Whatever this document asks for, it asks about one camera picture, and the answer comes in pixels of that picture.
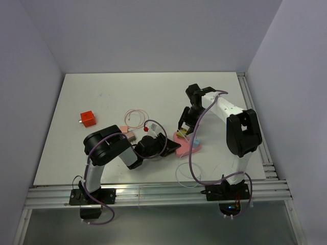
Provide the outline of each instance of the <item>black cable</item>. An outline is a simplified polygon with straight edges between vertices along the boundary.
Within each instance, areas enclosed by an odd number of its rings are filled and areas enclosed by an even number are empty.
[[[82,176],[80,176],[80,175],[76,175],[75,178],[74,178],[73,181],[72,181],[72,188],[73,188],[73,189],[74,189],[74,181],[76,180],[77,177],[80,177],[81,179],[83,179]]]

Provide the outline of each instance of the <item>metal frame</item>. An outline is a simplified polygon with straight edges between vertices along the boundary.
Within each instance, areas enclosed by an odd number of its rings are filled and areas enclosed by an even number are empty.
[[[255,109],[248,85],[246,83],[245,74],[238,73],[238,79],[247,108]],[[262,136],[263,144],[259,146],[259,150],[266,174],[266,180],[253,181],[253,201],[285,201],[297,242],[298,244],[306,245],[306,239],[294,209],[288,184],[285,180],[278,179],[275,167],[268,151],[267,142],[263,134]],[[36,186],[34,188],[30,188],[16,232],[14,244],[23,244],[33,209],[80,208],[80,206],[68,205],[71,188],[71,185],[48,187]],[[206,201],[205,195],[200,193],[200,191],[204,190],[203,186],[184,188],[178,183],[153,183],[127,185],[110,184],[102,185],[102,188],[116,189],[116,200],[115,204],[111,205],[112,207],[210,203]],[[87,205],[83,207],[96,206],[99,205]]]

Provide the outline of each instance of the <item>gray wall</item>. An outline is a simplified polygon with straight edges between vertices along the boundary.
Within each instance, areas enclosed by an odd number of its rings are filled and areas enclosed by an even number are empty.
[[[18,0],[0,3],[1,244],[11,244],[62,73]]]
[[[309,244],[327,244],[327,1],[283,0],[248,71]]]
[[[247,71],[282,0],[21,0],[65,73]]]

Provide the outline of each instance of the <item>white surface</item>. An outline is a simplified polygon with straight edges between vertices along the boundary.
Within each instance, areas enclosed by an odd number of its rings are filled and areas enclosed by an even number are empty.
[[[21,0],[65,73],[246,71],[282,0]]]
[[[193,83],[227,90],[230,95],[226,97],[245,108],[233,72],[66,75],[34,185],[70,184],[75,175],[83,175],[86,161],[83,139],[102,128],[123,125],[123,117],[129,109],[146,110],[150,118],[164,126],[172,139],[184,107],[190,105],[185,90]],[[80,113],[88,110],[95,114],[97,125],[85,128],[78,120]],[[136,116],[131,118],[130,124],[138,122]],[[134,133],[137,139],[145,135],[142,129]],[[202,150],[194,154],[193,160],[202,167],[202,180],[219,179],[232,163],[225,142],[225,123],[210,113],[203,119],[197,137]],[[178,163],[173,154],[159,160],[146,160],[141,167],[129,170],[116,158],[106,165],[102,183],[175,182]],[[247,172],[254,179],[265,178],[259,152],[251,158]],[[179,180],[189,181],[182,177]]]
[[[0,1],[0,35],[0,243],[12,244],[63,76],[19,1]]]
[[[308,244],[327,244],[327,1],[284,0],[248,72]]]

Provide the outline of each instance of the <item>robotic arm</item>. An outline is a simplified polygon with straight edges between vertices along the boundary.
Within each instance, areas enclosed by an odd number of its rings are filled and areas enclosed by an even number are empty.
[[[197,84],[190,85],[186,94],[191,101],[191,107],[185,107],[178,123],[178,129],[188,126],[187,134],[193,133],[197,120],[203,111],[216,98],[216,91],[207,87],[200,89]],[[262,143],[258,118],[252,109],[244,110],[233,105],[223,97],[219,97],[210,111],[226,123],[226,143],[233,154],[233,163],[226,170],[225,176],[239,171],[244,172],[252,152]],[[235,175],[227,179],[230,185],[236,185],[244,180],[243,175]]]

